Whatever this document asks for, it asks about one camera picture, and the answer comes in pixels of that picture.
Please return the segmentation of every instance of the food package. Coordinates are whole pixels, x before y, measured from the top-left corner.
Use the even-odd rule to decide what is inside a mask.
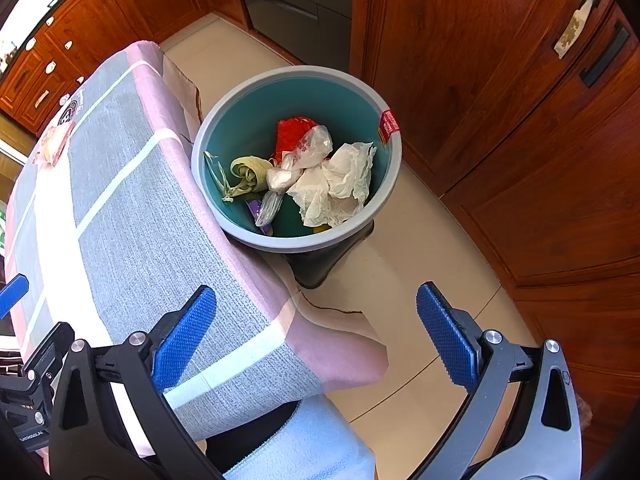
[[[260,210],[262,209],[262,200],[258,199],[258,198],[245,198],[246,200],[246,205],[249,208],[249,211],[251,212],[251,215],[254,217],[254,221],[257,221],[258,216],[260,215]],[[262,234],[267,235],[267,236],[273,236],[273,228],[271,227],[271,224],[267,224],[267,225],[261,225],[261,226],[256,226],[260,228],[260,231],[262,231]]]
[[[74,126],[76,126],[74,121],[49,126],[42,134],[40,146],[31,162],[38,165],[50,164],[55,167]]]

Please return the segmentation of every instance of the crumpled tissue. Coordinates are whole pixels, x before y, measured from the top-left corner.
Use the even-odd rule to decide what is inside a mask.
[[[344,144],[331,160],[305,170],[287,191],[305,226],[336,227],[364,208],[375,153],[372,142]]]
[[[377,148],[373,142],[343,144],[322,163],[322,174],[329,184],[329,194],[336,198],[353,196],[361,205],[369,196],[373,156]]]

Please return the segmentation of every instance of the printed logo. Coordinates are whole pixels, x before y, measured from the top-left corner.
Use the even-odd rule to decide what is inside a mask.
[[[60,115],[60,118],[58,120],[58,126],[60,126],[60,124],[68,123],[76,113],[77,109],[78,109],[78,101],[74,99],[66,106],[65,111],[62,112],[62,115]]]

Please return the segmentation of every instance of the tile floor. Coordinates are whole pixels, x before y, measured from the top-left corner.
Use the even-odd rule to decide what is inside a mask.
[[[202,111],[236,84],[287,62],[251,36],[210,14],[162,44],[199,88]],[[353,248],[316,290],[318,306],[362,310],[386,343],[389,370],[378,384],[330,394],[376,454],[380,480],[411,474],[455,416],[465,391],[447,377],[415,311],[417,287],[431,280],[482,328],[520,344],[533,339],[478,249],[439,200],[407,168],[373,234]],[[495,445],[515,394],[510,386],[490,437]]]

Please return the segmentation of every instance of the black cabinet handle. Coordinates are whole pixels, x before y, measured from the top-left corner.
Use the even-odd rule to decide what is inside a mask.
[[[580,72],[580,79],[582,79],[582,82],[587,88],[591,88],[596,83],[611,62],[616,59],[622,47],[625,46],[626,40],[631,36],[625,26],[622,25],[622,22],[616,22],[615,29],[616,33],[613,39],[604,49],[603,53],[600,54],[596,62],[591,65],[591,68],[585,68]]]
[[[15,82],[14,85],[14,90],[17,90],[18,87],[22,84],[22,80],[24,79],[24,77],[29,73],[28,70],[25,70],[24,72],[22,72],[22,74],[20,74],[20,77],[18,78],[18,81]]]

